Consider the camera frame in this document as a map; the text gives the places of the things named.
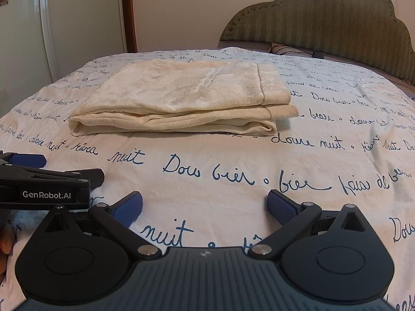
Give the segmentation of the person left hand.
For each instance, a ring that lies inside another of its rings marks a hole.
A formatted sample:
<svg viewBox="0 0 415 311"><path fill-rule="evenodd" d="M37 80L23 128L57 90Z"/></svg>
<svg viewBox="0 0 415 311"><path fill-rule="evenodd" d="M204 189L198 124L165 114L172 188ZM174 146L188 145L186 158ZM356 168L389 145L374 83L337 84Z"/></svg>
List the person left hand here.
<svg viewBox="0 0 415 311"><path fill-rule="evenodd" d="M14 244L14 231L8 223L5 224L0 234L0 275L4 278L7 269L8 256Z"/></svg>

